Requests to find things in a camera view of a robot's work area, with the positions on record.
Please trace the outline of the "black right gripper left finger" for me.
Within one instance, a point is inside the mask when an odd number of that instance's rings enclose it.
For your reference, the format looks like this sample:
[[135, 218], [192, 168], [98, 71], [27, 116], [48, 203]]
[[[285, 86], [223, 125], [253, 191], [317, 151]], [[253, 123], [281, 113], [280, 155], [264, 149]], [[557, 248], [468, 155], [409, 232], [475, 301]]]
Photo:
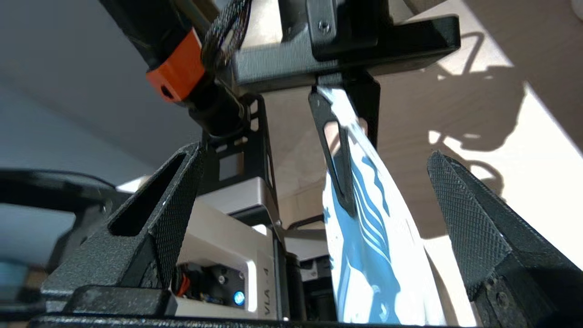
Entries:
[[86, 285], [168, 287], [204, 174], [205, 146], [180, 148], [41, 286], [50, 300]]

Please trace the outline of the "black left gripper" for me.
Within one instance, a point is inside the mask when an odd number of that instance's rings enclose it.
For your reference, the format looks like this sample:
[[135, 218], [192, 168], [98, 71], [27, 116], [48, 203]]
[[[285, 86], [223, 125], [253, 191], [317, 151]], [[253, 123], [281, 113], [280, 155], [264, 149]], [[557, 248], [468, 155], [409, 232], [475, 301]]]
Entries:
[[[381, 87], [371, 75], [426, 68], [459, 48], [458, 16], [439, 16], [395, 25], [376, 46], [325, 61], [315, 58], [309, 29], [304, 28], [289, 41], [239, 50], [232, 58], [232, 75], [238, 87], [264, 93], [309, 87], [315, 84], [318, 76], [341, 72], [342, 88], [358, 118], [366, 121], [367, 138], [373, 148], [377, 148]], [[348, 131], [339, 124], [332, 112], [333, 101], [323, 91], [312, 88], [309, 105], [337, 200], [350, 216], [355, 216]], [[340, 149], [335, 155], [325, 136], [325, 127], [329, 123], [335, 123], [339, 133]]]

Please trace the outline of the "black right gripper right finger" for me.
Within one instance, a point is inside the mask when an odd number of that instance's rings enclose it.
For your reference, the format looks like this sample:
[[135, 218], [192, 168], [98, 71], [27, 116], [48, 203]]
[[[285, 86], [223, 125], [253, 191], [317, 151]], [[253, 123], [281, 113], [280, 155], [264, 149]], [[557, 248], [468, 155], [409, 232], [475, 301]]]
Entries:
[[427, 172], [483, 326], [580, 328], [582, 270], [454, 158], [433, 152]]

